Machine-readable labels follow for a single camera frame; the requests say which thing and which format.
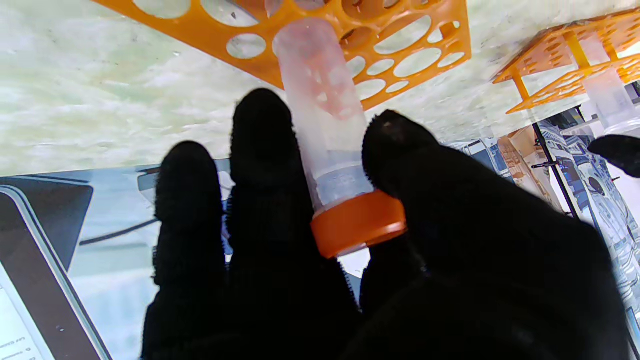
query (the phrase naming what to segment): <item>poster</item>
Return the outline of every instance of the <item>poster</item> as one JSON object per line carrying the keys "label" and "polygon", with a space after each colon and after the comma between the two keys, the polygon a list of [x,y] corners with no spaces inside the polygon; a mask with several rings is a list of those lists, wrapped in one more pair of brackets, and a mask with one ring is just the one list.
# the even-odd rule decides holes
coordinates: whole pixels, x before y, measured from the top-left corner
{"label": "poster", "polygon": [[611,180],[606,161],[587,150],[594,137],[562,136],[561,128],[549,120],[539,125],[578,204],[579,216],[592,223],[605,240],[625,306],[638,318],[640,229]]}

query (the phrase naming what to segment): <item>gloved hand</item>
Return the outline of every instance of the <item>gloved hand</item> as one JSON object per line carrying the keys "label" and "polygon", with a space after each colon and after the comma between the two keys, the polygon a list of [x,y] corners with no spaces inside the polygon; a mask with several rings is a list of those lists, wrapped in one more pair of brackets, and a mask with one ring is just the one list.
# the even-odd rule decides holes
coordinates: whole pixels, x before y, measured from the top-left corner
{"label": "gloved hand", "polygon": [[626,359],[609,253],[588,225],[386,111],[363,144],[409,232],[370,249],[361,310],[310,231],[291,113],[258,89],[237,106],[226,268],[216,166],[197,143],[164,159],[145,359]]}

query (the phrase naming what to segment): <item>glove finger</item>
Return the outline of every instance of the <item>glove finger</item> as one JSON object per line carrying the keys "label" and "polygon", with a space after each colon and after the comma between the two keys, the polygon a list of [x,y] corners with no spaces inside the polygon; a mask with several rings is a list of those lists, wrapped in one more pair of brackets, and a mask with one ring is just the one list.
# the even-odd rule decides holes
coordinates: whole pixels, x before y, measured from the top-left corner
{"label": "glove finger", "polygon": [[[592,227],[426,133],[396,113],[374,119],[363,163],[374,186],[403,203],[410,240],[430,276],[477,286],[541,315],[545,307],[580,303],[600,321],[617,310],[609,252]],[[539,302],[527,303],[529,296]],[[608,305],[588,311],[594,303],[581,299]]]}
{"label": "glove finger", "polygon": [[601,155],[631,177],[640,177],[640,139],[625,135],[607,135],[589,145],[589,151]]}
{"label": "glove finger", "polygon": [[230,282],[240,328],[266,352],[314,348],[314,358],[335,357],[358,310],[338,262],[317,250],[291,112],[270,90],[238,104],[230,164]]}
{"label": "glove finger", "polygon": [[162,222],[154,253],[160,287],[147,309],[142,356],[164,357],[185,343],[224,333],[225,258],[216,164],[202,145],[182,142],[164,158],[156,186]]}

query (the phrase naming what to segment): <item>metal rod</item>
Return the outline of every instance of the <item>metal rod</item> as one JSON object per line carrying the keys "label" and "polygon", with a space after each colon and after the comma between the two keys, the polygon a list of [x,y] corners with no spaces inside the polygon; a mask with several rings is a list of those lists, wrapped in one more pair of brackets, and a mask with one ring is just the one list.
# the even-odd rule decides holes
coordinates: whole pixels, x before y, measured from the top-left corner
{"label": "metal rod", "polygon": [[[549,151],[549,148],[547,147],[547,141],[545,137],[542,136],[542,131],[540,131],[540,126],[537,123],[533,124],[533,130],[536,132],[536,138],[538,138],[538,141],[540,142],[542,151],[545,152],[547,161],[555,162],[555,160],[551,156],[551,152]],[[564,185],[563,176],[560,174],[560,171],[558,171],[558,167],[554,165],[554,166],[551,166],[550,168],[551,168],[551,171],[554,172],[554,175],[558,182],[558,186],[560,186],[560,190],[562,190],[564,199],[566,200],[566,203],[569,206],[569,210],[571,211],[571,215],[573,216],[574,219],[580,220],[580,218],[578,217],[578,212],[575,210],[575,206],[573,206],[573,201],[571,200],[571,196],[569,196],[569,191],[566,189],[566,186]]]}

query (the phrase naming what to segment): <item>tablet screen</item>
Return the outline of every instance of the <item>tablet screen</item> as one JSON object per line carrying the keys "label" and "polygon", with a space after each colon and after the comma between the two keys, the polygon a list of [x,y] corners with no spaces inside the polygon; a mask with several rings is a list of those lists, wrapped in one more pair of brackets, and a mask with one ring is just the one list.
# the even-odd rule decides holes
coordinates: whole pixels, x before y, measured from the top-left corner
{"label": "tablet screen", "polygon": [[0,360],[108,359],[28,200],[11,186],[0,186],[0,234]]}
{"label": "tablet screen", "polygon": [[53,360],[42,334],[0,263],[0,359]]}

